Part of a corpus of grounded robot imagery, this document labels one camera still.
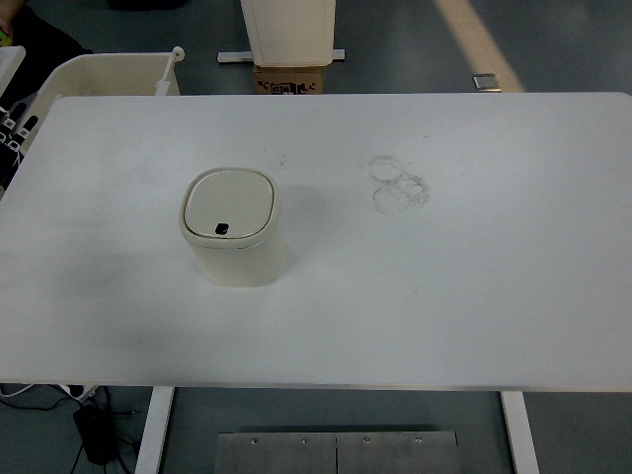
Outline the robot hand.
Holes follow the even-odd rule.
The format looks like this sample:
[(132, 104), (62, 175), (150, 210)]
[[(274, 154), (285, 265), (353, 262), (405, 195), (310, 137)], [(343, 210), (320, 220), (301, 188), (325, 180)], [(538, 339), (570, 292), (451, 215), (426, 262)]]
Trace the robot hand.
[(6, 193), (24, 159), (22, 146), (39, 121), (37, 116), (31, 115), (19, 125), (26, 110), (27, 105), (20, 102), (1, 119), (1, 196)]

